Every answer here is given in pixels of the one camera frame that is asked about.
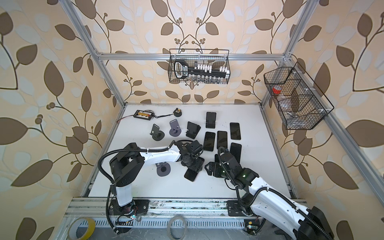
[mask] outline brown leaf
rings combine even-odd
[[[164,23],[161,27],[160,34],[163,36],[168,36],[173,32],[173,24],[172,23]]]
[[[92,62],[92,59],[88,58],[87,59],[87,65],[88,65],[88,70],[89,70],[89,73],[93,76],[93,62]]]
[[[295,30],[295,28],[296,28],[296,24],[293,24],[293,25],[291,26],[291,30],[289,31],[289,37],[292,36],[293,31]]]
[[[118,19],[108,20],[105,25],[111,31],[120,31],[124,27],[124,21]]]
[[[47,230],[43,231],[37,238],[36,240],[48,240],[53,232],[53,229],[55,227],[50,227]]]
[[[77,177],[77,175],[79,175],[80,170],[81,170],[81,163],[78,162],[75,166],[73,166],[73,168],[72,168],[72,170],[68,176],[67,182],[70,182],[73,179],[75,179]]]
[[[320,0],[320,1],[319,1],[319,4],[320,4],[321,6],[323,6],[323,7],[328,6],[328,4],[329,4],[329,0]]]
[[[306,139],[307,130],[296,130],[293,134],[293,142],[299,145],[304,139]]]
[[[305,138],[301,141],[301,143],[297,146],[297,151],[300,153],[300,155],[308,155],[311,152],[312,149],[312,138]]]
[[[221,66],[223,66],[225,64],[224,61],[216,61],[214,63],[212,63],[212,68],[215,69],[215,68],[220,68]]]
[[[152,8],[160,17],[166,17],[168,15],[167,4],[162,0],[151,0]]]
[[[218,48],[213,49],[209,54],[218,54]]]
[[[259,50],[259,51],[253,52],[252,54],[266,54],[266,51],[265,50]]]
[[[149,103],[149,104],[151,104],[152,102],[151,102],[150,99],[145,99],[145,100],[141,101],[140,103]]]
[[[64,90],[63,77],[53,62],[49,62],[45,68],[44,82],[48,90],[56,97],[58,97]]]
[[[303,59],[301,59],[301,58],[297,59],[297,66],[299,67],[300,71],[305,73],[305,62]]]
[[[141,80],[136,80],[136,81],[133,82],[133,85],[134,85],[134,86],[140,86],[141,83],[142,83]]]
[[[30,217],[21,221],[16,233],[16,240],[30,240],[36,232],[36,222]]]
[[[299,111],[300,98],[299,98],[299,95],[297,94],[296,89],[292,92],[290,100],[291,100],[292,111],[295,111],[295,112]]]
[[[166,71],[171,71],[172,70],[172,65],[170,65],[167,62],[157,62],[157,64],[164,70]]]
[[[250,85],[251,85],[251,82],[248,81],[248,80],[242,80],[241,83],[242,83],[243,85],[246,85],[246,86],[250,86]]]
[[[219,94],[219,92],[220,92],[219,90],[210,91],[207,94],[207,98],[214,98],[214,97],[216,97]]]
[[[70,26],[66,24],[58,24],[55,26],[56,31],[67,40],[74,40],[76,35]]]
[[[99,135],[100,130],[101,130],[101,120],[97,122],[95,129],[93,130],[93,134],[95,134],[95,136]]]
[[[83,57],[78,57],[73,61],[73,72],[76,73],[80,71],[83,66]]]
[[[209,13],[212,17],[219,16],[225,8],[225,0],[214,0],[209,6]]]
[[[324,93],[328,90],[329,85],[331,84],[331,73],[329,72],[327,64],[323,63],[319,71],[314,78],[313,87],[319,93],[320,96],[323,96]]]
[[[240,100],[240,99],[235,99],[235,104],[243,104],[245,103],[243,100]]]
[[[75,0],[74,2],[87,18],[94,19],[96,17],[96,8],[92,0]]]
[[[179,84],[180,83],[180,79],[175,78],[175,79],[170,80],[169,82],[172,83],[172,84]]]
[[[122,73],[124,73],[124,75],[128,75],[128,71],[125,69],[125,67],[123,67],[121,64],[119,64],[119,69]]]
[[[136,96],[143,96],[145,94],[147,94],[147,92],[143,92],[143,91],[134,91],[134,93]]]
[[[345,48],[342,46],[336,47],[336,57],[341,65],[344,67],[348,67],[353,63],[355,58],[355,54],[349,48]]]
[[[303,177],[304,181],[311,184],[310,176],[308,175],[307,170],[305,169],[305,167],[302,164],[299,165],[299,171],[300,171],[300,175]]]
[[[378,122],[358,120],[346,129],[360,147],[377,147],[384,144],[384,126]]]
[[[66,137],[65,143],[68,150],[73,154],[79,154],[83,150],[83,144],[74,137]]]
[[[325,162],[323,168],[332,182],[336,183],[345,189],[358,189],[354,180],[348,175],[348,173],[334,162]]]
[[[48,159],[35,162],[25,169],[11,184],[14,187],[25,187],[32,185],[45,177],[53,166],[53,162]]]
[[[203,98],[203,96],[201,96],[201,95],[197,95],[197,94],[195,94],[195,100],[198,102],[198,103],[202,103],[203,101],[204,101],[204,98]]]
[[[336,233],[339,240],[353,240],[351,227],[346,220],[342,220],[336,225]]]
[[[91,92],[89,91],[88,87],[84,88],[83,94],[81,95],[81,107],[83,108],[84,112],[88,112],[91,108],[92,104],[92,97]]]
[[[321,30],[321,27],[318,25],[313,25],[310,28],[308,28],[304,34],[304,41],[308,42],[308,41],[314,40],[315,37],[319,35],[320,30]]]
[[[237,92],[237,93],[240,94],[240,95],[243,95],[243,96],[249,96],[249,95],[251,95],[251,92],[248,91],[248,90],[246,90],[246,91],[240,91],[240,92]]]
[[[59,0],[47,0],[47,3],[49,5],[56,5],[59,2]]]
[[[190,99],[191,99],[191,95],[188,94],[188,95],[184,95],[184,96],[181,98],[181,101],[182,101],[183,103],[187,103]]]
[[[20,140],[28,131],[27,126],[12,118],[0,118],[0,145]]]
[[[367,37],[372,30],[372,19],[367,14],[363,13],[358,22],[358,32],[361,36]]]
[[[85,30],[87,30],[89,37],[92,38],[91,30],[89,29],[88,25],[85,25],[84,27],[85,27]]]
[[[297,13],[303,4],[303,0],[286,0],[283,6],[283,16],[290,18]]]
[[[111,91],[109,90],[109,88],[106,88],[104,91],[103,91],[103,94],[106,98],[110,98],[112,96],[112,93]]]
[[[179,96],[177,95],[177,93],[175,92],[172,92],[172,91],[166,91],[166,95],[170,98],[179,98]]]
[[[0,34],[7,35],[13,29],[13,21],[11,16],[7,12],[0,14]]]
[[[211,23],[211,22],[206,23],[205,24],[205,30],[210,35],[213,35],[213,36],[218,35],[218,29],[217,29],[216,24],[214,24],[214,23]]]
[[[273,21],[267,18],[259,19],[255,21],[257,29],[261,31],[271,30],[273,27]]]
[[[84,144],[88,142],[89,135],[88,135],[88,131],[85,128],[76,126],[72,128],[72,131],[73,131],[74,137],[77,138],[81,143]]]
[[[281,124],[281,129],[283,130],[283,134],[285,137],[288,137],[289,133],[288,130],[285,128],[284,124]]]
[[[257,69],[256,69],[256,75],[260,74],[264,70],[264,64],[261,64]]]

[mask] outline white tabletop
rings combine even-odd
[[[155,115],[167,115],[173,113],[176,108],[182,110],[181,117],[168,116],[154,118],[150,121],[127,117],[121,120],[108,151],[124,148],[131,142],[136,142],[139,147],[168,146],[172,140],[189,139],[185,136],[187,122],[193,122],[201,126],[195,140],[203,144],[205,132],[215,132],[215,148],[213,152],[204,151],[201,155],[205,159],[204,165],[214,161],[217,154],[217,131],[228,132],[228,148],[232,142],[242,145],[240,164],[257,172],[272,187],[289,196],[288,188],[283,177],[279,162],[263,116],[258,105],[128,105],[123,116],[132,115],[136,110],[153,110]],[[207,112],[216,112],[216,128],[205,128]],[[169,135],[171,120],[177,119],[181,127],[178,137]],[[230,138],[229,123],[240,124],[241,140]],[[161,141],[155,141],[149,134],[152,125],[156,124],[165,133]],[[111,174],[109,161],[114,155],[104,159],[102,167]],[[133,197],[148,198],[235,198],[236,192],[225,185],[223,178],[209,176],[205,169],[197,175],[194,182],[184,178],[187,167],[180,162],[171,162],[170,174],[159,177],[156,173],[156,165],[143,166],[135,181],[132,183]],[[97,174],[95,182],[89,193],[89,197],[106,197],[109,190],[109,180],[101,173]]]

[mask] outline black wire basket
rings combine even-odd
[[[334,109],[310,76],[314,87],[304,82],[300,76],[305,73],[302,70],[296,63],[294,67],[280,67],[264,74],[265,86],[287,130],[311,130]],[[324,106],[315,92],[324,97],[329,106]]]
[[[231,75],[228,55],[229,50],[222,49],[172,48],[169,50],[169,82],[228,84]]]

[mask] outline clear tape roll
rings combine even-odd
[[[76,236],[77,228],[82,224],[83,222],[88,222],[88,227],[85,233],[81,237]],[[95,231],[96,223],[95,220],[89,217],[80,217],[76,219],[68,229],[68,239],[69,240],[87,240]]]

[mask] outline yellow tape roll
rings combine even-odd
[[[80,226],[82,222],[84,222],[84,220],[88,222],[88,228],[85,231],[83,236],[77,238],[76,236],[77,228]],[[69,240],[87,240],[95,231],[95,226],[96,226],[95,220],[93,220],[92,218],[80,217],[76,219],[68,229],[68,239]]]

